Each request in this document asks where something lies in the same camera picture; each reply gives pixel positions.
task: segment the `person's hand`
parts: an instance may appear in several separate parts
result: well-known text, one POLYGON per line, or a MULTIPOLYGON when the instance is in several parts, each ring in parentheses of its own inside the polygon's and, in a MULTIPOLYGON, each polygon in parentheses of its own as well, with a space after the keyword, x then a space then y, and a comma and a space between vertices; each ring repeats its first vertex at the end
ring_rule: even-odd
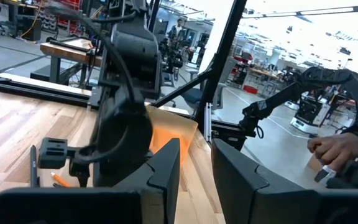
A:
POLYGON ((352 133, 314 138, 308 141, 308 149, 324 165, 340 171, 347 161, 358 157, 358 137, 352 133))

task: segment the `pencil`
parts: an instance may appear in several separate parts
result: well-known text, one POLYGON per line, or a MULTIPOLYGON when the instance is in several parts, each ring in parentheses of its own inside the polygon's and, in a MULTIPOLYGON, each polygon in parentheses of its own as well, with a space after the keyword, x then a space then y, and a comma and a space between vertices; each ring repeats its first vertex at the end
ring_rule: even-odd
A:
POLYGON ((52 175, 52 177, 62 186, 64 187, 70 187, 70 184, 68 184, 65 180, 63 180, 63 178, 59 177, 57 174, 55 174, 54 172, 50 173, 52 175))

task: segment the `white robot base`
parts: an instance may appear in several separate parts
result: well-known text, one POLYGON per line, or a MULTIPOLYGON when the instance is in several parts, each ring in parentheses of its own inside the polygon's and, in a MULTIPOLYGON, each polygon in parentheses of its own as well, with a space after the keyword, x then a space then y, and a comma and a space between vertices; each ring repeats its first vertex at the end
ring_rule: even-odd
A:
POLYGON ((287 106, 290 109, 293 109, 293 110, 298 110, 299 109, 299 105, 296 104, 296 103, 292 103, 291 101, 285 102, 284 105, 287 106))
POLYGON ((291 125, 308 134, 318 134, 318 127, 306 124, 305 122, 292 118, 291 125))

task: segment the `factory floor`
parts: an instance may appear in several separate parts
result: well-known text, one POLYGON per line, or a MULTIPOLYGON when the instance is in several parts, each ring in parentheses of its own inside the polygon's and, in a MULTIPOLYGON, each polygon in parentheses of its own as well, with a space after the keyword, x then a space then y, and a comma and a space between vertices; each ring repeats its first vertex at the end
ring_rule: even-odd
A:
MULTIPOLYGON (((43 33, 42 41, 50 34, 43 33)), ((30 72, 38 70, 50 63, 50 58, 43 55, 39 50, 39 44, 30 44, 10 37, 0 36, 0 73, 7 72, 23 77, 30 77, 30 72)), ((62 60, 62 67, 68 68, 73 62, 62 60)), ((98 70, 92 73, 92 79, 97 79, 98 70)), ((185 68, 180 70, 180 76, 175 83, 175 87, 184 85, 190 81, 190 74, 185 72, 185 68)), ((173 91, 172 87, 162 87, 163 93, 173 91)), ((238 123, 242 119, 241 111, 250 103, 260 100, 258 96, 248 94, 242 90, 227 87, 223 90, 224 106, 221 110, 216 110, 213 119, 238 123)), ((179 96, 175 99, 177 108, 188 110, 192 109, 179 96)), ((305 188, 320 188, 322 186, 314 182, 315 173, 306 165, 311 154, 306 148, 309 139, 308 134, 301 133, 290 126, 290 120, 295 111, 280 106, 276 108, 272 115, 259 123, 264 130, 264 138, 250 138, 246 141, 242 153, 251 157, 270 170, 295 182, 305 188)))

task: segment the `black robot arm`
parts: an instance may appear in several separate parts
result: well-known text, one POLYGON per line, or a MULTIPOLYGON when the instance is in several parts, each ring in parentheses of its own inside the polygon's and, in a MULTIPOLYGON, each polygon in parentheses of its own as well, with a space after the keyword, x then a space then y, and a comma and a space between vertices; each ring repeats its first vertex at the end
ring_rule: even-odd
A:
POLYGON ((288 100, 297 100, 301 93, 326 88, 329 85, 342 85, 344 90, 358 102, 358 74, 350 70, 331 70, 311 67, 303 72, 298 80, 281 92, 266 100, 256 101, 242 110, 244 118, 239 126, 246 136, 255 137, 258 122, 267 118, 273 109, 288 100))

